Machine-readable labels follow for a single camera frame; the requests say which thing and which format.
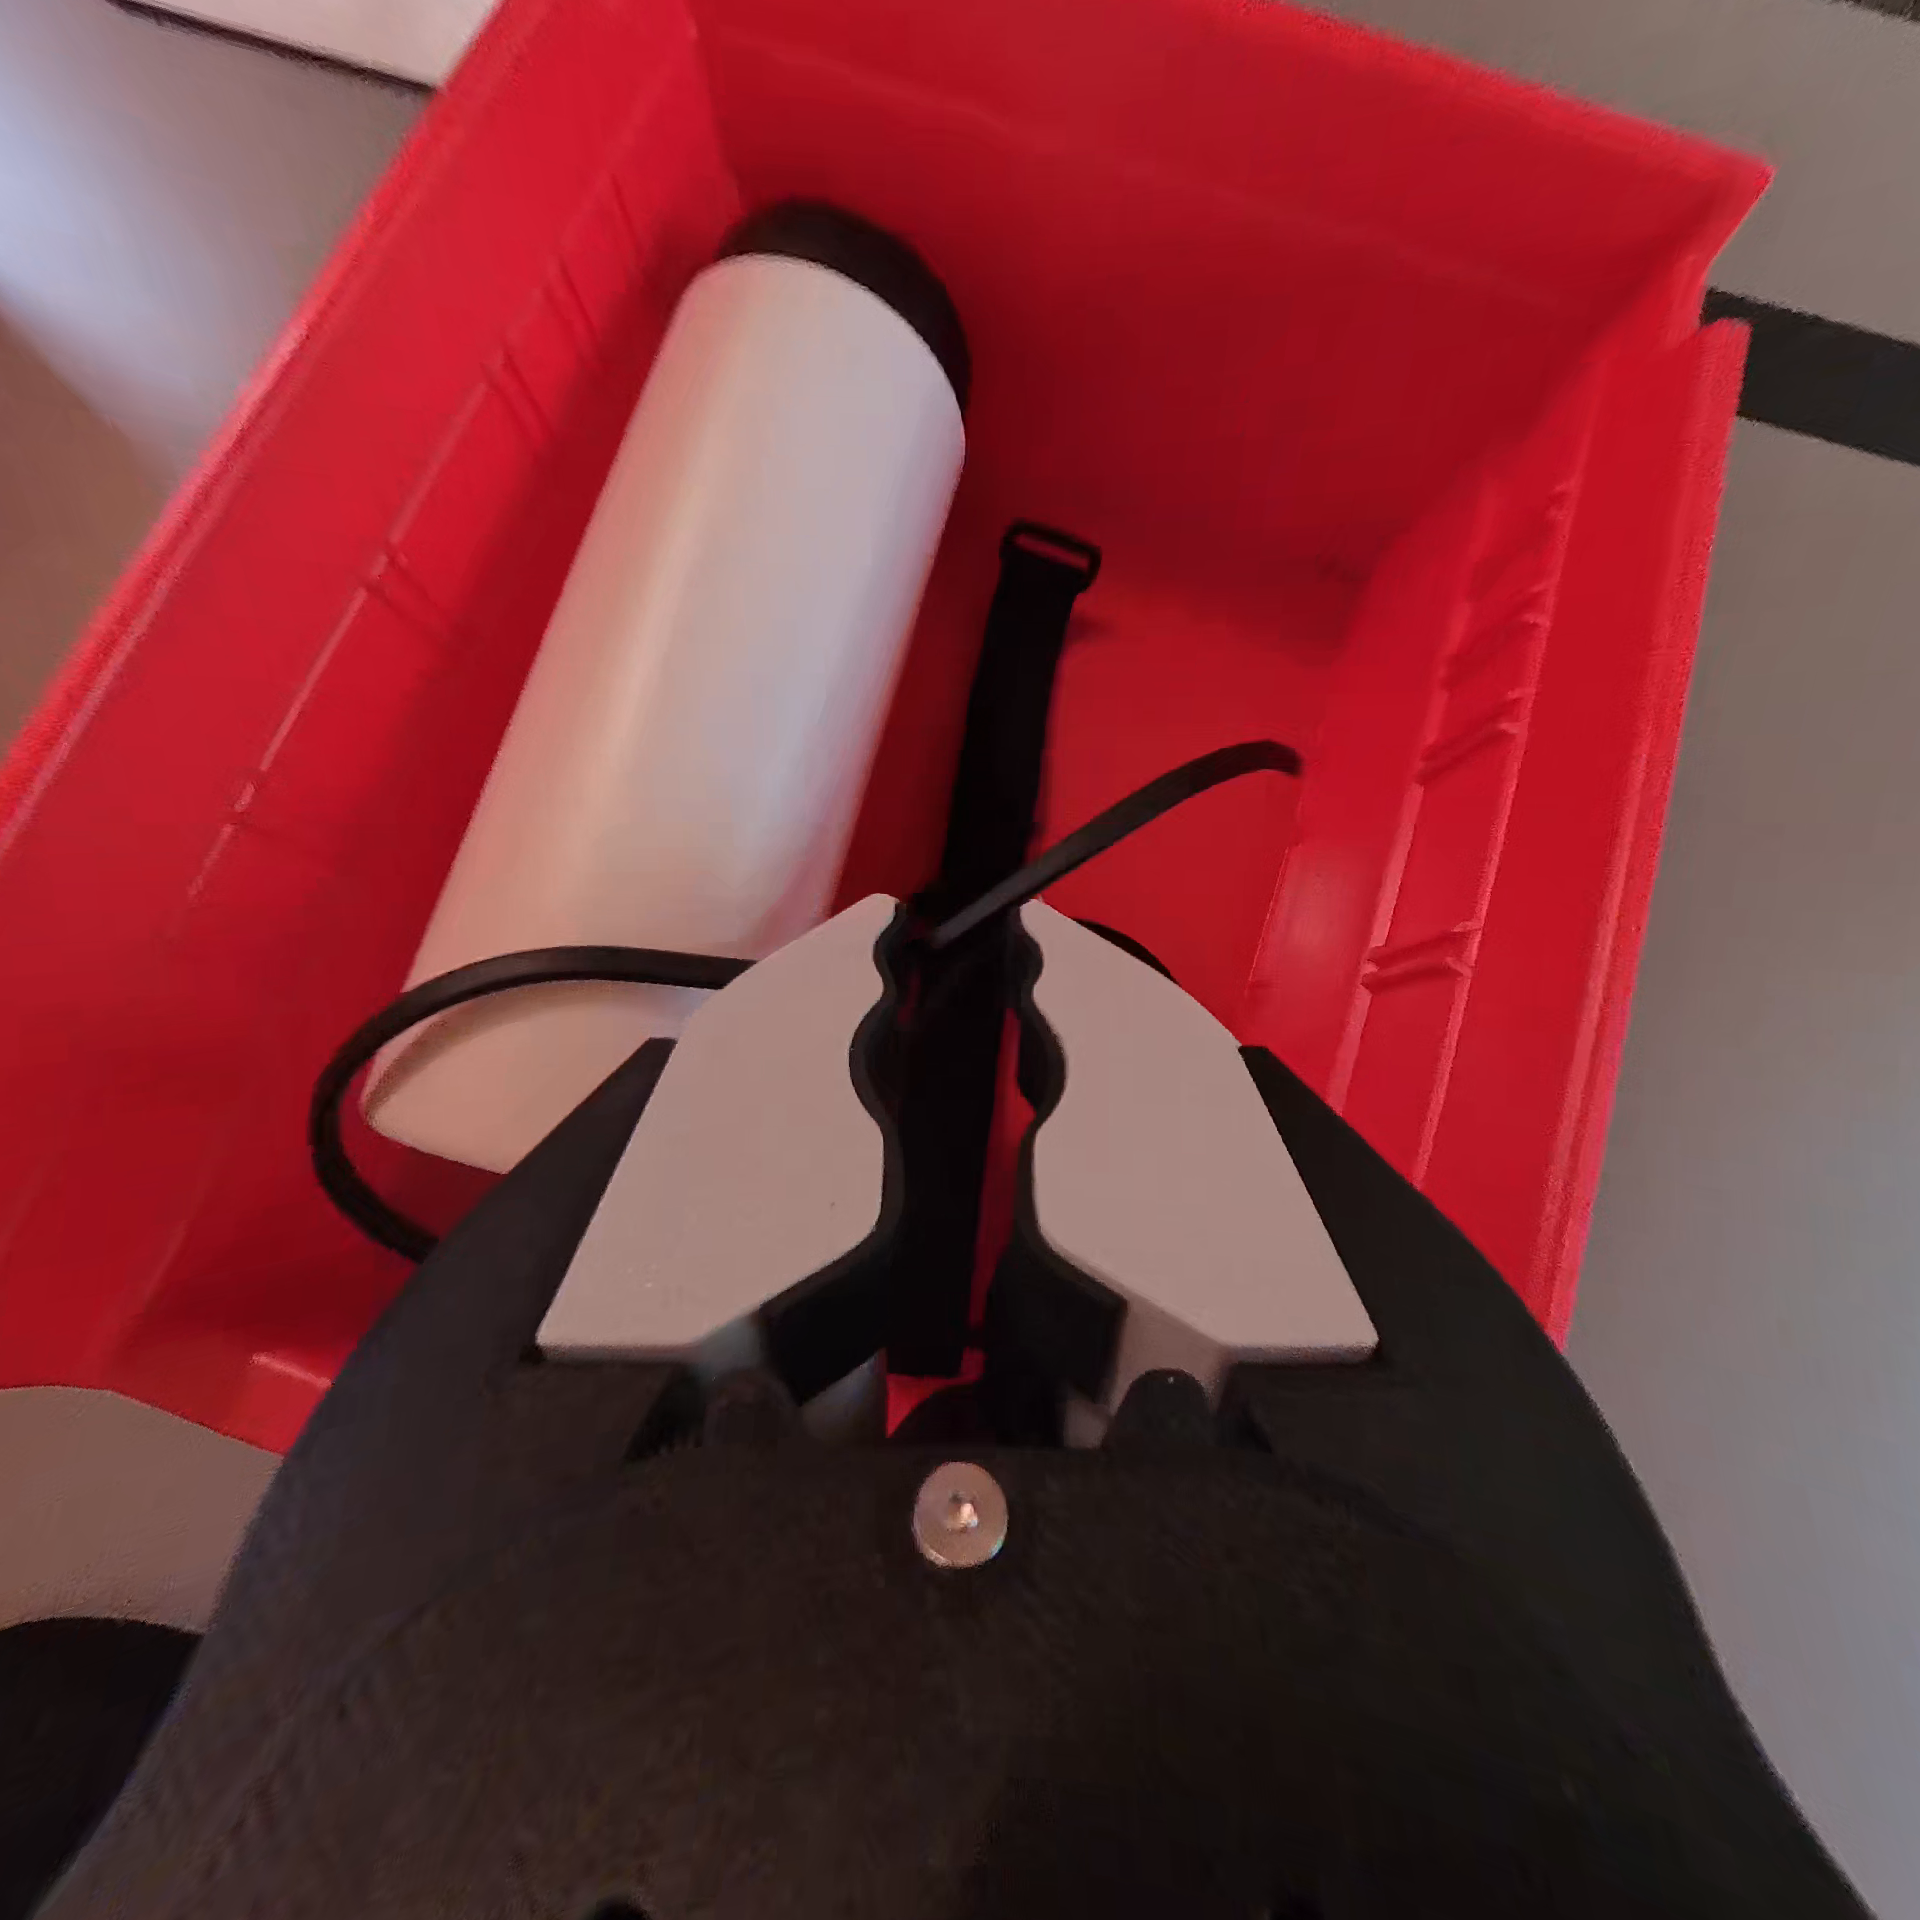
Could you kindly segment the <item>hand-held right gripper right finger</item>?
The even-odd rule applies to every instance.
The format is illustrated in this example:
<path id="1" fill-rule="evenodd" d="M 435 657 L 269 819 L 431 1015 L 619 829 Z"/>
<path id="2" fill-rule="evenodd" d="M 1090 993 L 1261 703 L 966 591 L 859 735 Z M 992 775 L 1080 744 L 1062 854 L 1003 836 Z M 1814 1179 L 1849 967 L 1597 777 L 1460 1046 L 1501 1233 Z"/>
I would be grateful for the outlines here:
<path id="1" fill-rule="evenodd" d="M 1353 1365 L 1379 1332 L 1239 1044 L 1165 974 L 1051 906 L 1010 925 L 1019 1139 L 1003 1380 L 1067 1443 L 1178 1373 Z"/>

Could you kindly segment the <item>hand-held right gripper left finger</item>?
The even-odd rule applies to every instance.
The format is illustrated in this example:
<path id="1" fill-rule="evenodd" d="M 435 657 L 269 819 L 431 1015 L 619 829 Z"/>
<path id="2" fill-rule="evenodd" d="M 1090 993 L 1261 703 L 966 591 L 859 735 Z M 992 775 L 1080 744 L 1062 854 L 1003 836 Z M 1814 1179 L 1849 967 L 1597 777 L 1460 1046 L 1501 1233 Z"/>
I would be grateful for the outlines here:
<path id="1" fill-rule="evenodd" d="M 898 902 L 868 895 L 684 1024 L 536 1329 L 549 1362 L 765 1369 L 796 1404 L 883 1349 L 903 1166 Z"/>

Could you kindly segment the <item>black zip tie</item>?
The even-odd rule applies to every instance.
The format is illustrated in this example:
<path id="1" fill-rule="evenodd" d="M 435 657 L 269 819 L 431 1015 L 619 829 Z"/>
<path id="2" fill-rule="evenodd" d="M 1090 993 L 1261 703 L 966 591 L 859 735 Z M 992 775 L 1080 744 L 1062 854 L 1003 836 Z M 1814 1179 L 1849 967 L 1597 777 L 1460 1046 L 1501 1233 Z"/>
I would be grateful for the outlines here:
<path id="1" fill-rule="evenodd" d="M 1043 895 L 1062 877 L 1090 864 L 1176 807 L 1232 781 L 1265 775 L 1294 781 L 1302 768 L 1298 751 L 1272 740 L 1243 742 L 1195 757 L 1104 808 L 948 919 L 911 925 L 907 950 L 914 958 L 929 958 L 972 943 L 981 930 Z M 437 1236 L 370 1188 L 352 1164 L 341 1120 L 352 1081 L 385 1046 L 457 1006 L 503 993 L 590 984 L 715 993 L 750 971 L 752 960 L 741 956 L 564 945 L 470 963 L 403 991 L 389 1006 L 352 1030 L 313 1083 L 306 1109 L 306 1150 L 319 1188 L 361 1236 L 402 1260 L 424 1262 L 435 1251 Z"/>

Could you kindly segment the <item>red bin with white tube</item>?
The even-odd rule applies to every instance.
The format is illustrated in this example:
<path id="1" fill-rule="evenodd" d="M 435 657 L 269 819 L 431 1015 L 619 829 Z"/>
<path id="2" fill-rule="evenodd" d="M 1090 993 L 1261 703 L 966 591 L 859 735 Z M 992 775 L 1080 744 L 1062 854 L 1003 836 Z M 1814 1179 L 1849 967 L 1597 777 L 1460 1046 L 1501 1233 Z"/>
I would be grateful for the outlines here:
<path id="1" fill-rule="evenodd" d="M 806 198 L 957 307 L 968 454 L 833 906 L 935 875 L 997 541 L 1099 546 L 1047 901 L 1567 1334 L 1763 167 L 1254 4 L 503 4 L 3 766 L 5 1389 L 282 1452 L 403 1264 L 306 1105 L 396 997 L 684 286 Z"/>

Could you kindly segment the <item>white cylindrical tube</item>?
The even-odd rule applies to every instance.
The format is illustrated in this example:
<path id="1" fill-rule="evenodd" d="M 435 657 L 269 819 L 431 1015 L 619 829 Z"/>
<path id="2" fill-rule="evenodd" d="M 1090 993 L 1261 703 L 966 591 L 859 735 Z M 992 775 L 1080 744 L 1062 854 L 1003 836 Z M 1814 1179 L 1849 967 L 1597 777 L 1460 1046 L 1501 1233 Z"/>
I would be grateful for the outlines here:
<path id="1" fill-rule="evenodd" d="M 680 297 L 409 973 L 831 910 L 966 458 L 957 309 L 817 200 Z"/>

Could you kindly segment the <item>black band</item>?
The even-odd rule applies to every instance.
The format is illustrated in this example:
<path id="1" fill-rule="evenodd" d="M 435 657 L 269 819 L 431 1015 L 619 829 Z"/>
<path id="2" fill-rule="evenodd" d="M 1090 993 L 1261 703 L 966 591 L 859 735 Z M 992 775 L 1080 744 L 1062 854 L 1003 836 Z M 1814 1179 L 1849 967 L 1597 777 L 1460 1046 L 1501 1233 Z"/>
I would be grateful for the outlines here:
<path id="1" fill-rule="evenodd" d="M 1746 329 L 1739 419 L 1918 465 L 1914 342 L 1717 288 L 1700 318 Z"/>

